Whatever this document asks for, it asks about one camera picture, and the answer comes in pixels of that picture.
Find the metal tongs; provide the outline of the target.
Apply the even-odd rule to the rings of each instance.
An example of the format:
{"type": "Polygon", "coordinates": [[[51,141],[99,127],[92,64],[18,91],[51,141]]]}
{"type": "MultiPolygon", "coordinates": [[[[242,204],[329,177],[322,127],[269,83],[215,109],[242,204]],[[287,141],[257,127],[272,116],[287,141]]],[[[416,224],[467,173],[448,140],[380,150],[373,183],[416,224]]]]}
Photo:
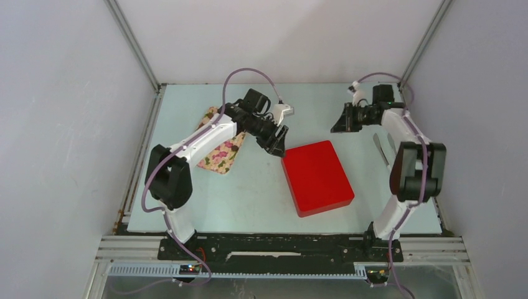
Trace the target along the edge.
{"type": "Polygon", "coordinates": [[[395,146],[395,141],[392,138],[392,135],[390,133],[387,133],[387,136],[384,138],[384,143],[382,142],[382,138],[378,133],[375,133],[372,137],[372,140],[375,144],[375,147],[380,153],[380,156],[387,167],[387,169],[391,170],[393,168],[396,156],[397,156],[397,149],[395,146]],[[391,154],[389,154],[388,151],[385,149],[385,143],[390,146],[390,150],[392,151],[391,154]]]}

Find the red box lid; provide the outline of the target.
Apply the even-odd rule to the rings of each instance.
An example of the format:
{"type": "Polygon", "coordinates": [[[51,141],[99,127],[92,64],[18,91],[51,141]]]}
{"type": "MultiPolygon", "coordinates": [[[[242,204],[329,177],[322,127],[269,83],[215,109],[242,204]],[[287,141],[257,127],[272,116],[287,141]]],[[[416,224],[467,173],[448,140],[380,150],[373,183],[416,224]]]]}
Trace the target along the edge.
{"type": "Polygon", "coordinates": [[[348,206],[355,198],[329,140],[290,148],[281,164],[299,217],[348,206]]]}

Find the floral tray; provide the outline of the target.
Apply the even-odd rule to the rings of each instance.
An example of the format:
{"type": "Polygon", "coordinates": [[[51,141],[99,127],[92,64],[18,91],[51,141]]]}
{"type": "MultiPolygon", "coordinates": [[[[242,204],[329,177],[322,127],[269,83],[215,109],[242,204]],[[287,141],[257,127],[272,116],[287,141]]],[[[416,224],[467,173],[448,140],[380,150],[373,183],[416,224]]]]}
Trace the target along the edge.
{"type": "Polygon", "coordinates": [[[197,167],[218,174],[227,174],[232,169],[246,135],[246,132],[242,132],[223,142],[200,160],[197,167]]]}

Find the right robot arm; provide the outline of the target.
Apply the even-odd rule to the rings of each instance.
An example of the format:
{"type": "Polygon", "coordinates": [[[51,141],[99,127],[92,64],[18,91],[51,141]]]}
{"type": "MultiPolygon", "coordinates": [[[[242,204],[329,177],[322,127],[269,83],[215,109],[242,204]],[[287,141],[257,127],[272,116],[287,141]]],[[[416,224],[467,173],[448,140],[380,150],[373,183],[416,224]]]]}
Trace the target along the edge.
{"type": "Polygon", "coordinates": [[[359,82],[348,88],[352,101],[344,104],[331,133],[356,133],[369,125],[380,125],[392,137],[397,152],[390,165],[391,197],[381,215],[372,223],[374,236],[362,243],[369,260],[378,260],[387,252],[386,241],[399,237],[407,219],[420,206],[439,195],[443,185],[446,146],[427,138],[404,102],[394,99],[393,86],[372,87],[372,99],[366,99],[359,82]]]}

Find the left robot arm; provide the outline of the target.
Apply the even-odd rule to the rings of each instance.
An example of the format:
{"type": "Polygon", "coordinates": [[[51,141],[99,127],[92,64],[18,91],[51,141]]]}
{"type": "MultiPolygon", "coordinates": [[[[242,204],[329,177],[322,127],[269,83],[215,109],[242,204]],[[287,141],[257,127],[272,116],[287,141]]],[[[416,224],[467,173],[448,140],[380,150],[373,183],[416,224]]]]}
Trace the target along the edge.
{"type": "Polygon", "coordinates": [[[234,103],[224,102],[212,119],[170,147],[156,145],[149,155],[142,195],[144,212],[147,195],[158,201],[169,235],[175,239],[172,250],[181,259],[192,258],[197,243],[192,236],[196,230],[186,210],[193,192],[192,170],[210,152],[240,133],[254,136],[257,144],[268,154],[285,157],[285,138],[288,127],[282,122],[293,115],[294,108],[279,101],[271,111],[263,113],[269,102],[264,94],[249,89],[246,95],[234,103]]]}

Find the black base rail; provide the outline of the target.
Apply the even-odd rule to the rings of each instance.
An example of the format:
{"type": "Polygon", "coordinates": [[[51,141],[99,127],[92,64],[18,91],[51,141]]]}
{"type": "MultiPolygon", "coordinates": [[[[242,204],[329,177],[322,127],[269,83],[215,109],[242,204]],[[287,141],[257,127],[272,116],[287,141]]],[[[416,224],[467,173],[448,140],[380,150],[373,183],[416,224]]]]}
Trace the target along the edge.
{"type": "Polygon", "coordinates": [[[180,248],[165,235],[158,260],[191,261],[198,255],[214,274],[352,275],[360,263],[403,262],[400,242],[359,234],[196,233],[180,248]]]}

